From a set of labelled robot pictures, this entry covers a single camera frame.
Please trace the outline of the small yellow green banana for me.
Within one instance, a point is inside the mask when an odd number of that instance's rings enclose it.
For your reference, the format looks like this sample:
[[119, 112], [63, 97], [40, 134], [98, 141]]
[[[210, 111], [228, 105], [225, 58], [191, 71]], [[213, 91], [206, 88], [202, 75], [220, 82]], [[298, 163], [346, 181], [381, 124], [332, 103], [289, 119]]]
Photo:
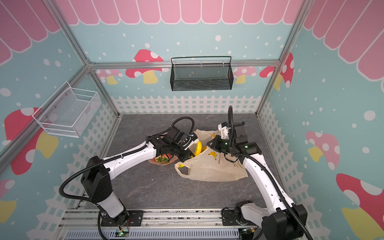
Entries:
[[198, 141], [196, 144], [195, 152], [194, 152], [195, 157], [198, 156], [202, 152], [202, 148], [203, 148], [202, 143], [200, 141]]

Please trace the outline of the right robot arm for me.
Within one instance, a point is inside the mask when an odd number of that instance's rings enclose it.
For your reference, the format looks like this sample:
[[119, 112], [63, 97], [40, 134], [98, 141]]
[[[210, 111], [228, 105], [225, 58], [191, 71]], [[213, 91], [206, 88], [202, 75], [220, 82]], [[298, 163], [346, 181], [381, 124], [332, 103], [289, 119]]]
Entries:
[[249, 142], [244, 123], [221, 123], [220, 134], [208, 142], [208, 147], [235, 160], [245, 167], [255, 181], [266, 207], [250, 201], [236, 206], [239, 222], [252, 222], [263, 231], [267, 240], [313, 239], [306, 227], [308, 213], [303, 205], [297, 205], [286, 194], [271, 173], [264, 155], [255, 142]]

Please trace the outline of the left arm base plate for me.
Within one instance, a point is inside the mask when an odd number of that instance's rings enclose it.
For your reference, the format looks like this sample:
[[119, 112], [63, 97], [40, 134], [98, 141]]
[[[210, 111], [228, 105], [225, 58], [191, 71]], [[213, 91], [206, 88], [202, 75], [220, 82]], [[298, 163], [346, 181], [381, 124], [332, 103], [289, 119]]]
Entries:
[[102, 227], [140, 227], [144, 218], [144, 211], [125, 210], [117, 217], [111, 218], [108, 214], [102, 217]]

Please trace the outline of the red strawberry bottom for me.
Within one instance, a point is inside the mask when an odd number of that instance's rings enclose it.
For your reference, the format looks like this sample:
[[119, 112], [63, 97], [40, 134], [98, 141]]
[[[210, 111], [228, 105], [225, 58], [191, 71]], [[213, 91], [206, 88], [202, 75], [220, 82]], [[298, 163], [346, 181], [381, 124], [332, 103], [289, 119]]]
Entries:
[[162, 164], [169, 163], [172, 158], [173, 158], [173, 155], [171, 155], [171, 154], [163, 154], [161, 156], [156, 157], [155, 161], [162, 165]]

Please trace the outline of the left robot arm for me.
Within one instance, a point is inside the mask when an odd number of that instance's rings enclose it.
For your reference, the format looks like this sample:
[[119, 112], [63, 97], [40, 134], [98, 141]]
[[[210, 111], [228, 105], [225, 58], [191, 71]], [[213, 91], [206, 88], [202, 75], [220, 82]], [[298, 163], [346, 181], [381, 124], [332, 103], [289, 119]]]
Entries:
[[[190, 146], [198, 143], [194, 133], [185, 134], [172, 126], [160, 135], [147, 136], [146, 140], [135, 148], [121, 154], [100, 159], [91, 158], [87, 167], [66, 179], [59, 188], [59, 194], [67, 199], [91, 202], [105, 213], [117, 226], [127, 224], [130, 215], [126, 207], [113, 191], [111, 181], [126, 170], [151, 159], [177, 157], [181, 162], [193, 155]], [[88, 197], [65, 193], [65, 187], [71, 181], [81, 177]]]

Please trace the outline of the banana print plastic bag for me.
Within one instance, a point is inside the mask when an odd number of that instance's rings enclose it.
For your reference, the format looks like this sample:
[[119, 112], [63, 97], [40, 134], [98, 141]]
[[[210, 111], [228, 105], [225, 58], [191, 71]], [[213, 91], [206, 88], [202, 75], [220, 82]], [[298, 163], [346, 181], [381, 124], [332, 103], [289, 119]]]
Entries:
[[221, 136], [220, 131], [195, 130], [195, 134], [206, 149], [196, 157], [175, 164], [175, 170], [181, 177], [204, 182], [232, 182], [248, 177], [244, 166], [235, 158], [227, 155], [232, 160], [229, 162], [223, 153], [207, 147], [209, 141]]

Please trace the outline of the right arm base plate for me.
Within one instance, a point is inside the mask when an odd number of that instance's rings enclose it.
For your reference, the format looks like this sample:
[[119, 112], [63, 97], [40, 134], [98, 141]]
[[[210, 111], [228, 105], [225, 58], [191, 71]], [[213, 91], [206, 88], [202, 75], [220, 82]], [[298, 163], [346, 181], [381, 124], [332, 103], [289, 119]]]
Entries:
[[221, 218], [223, 226], [259, 226], [248, 220], [239, 220], [234, 209], [223, 208]]

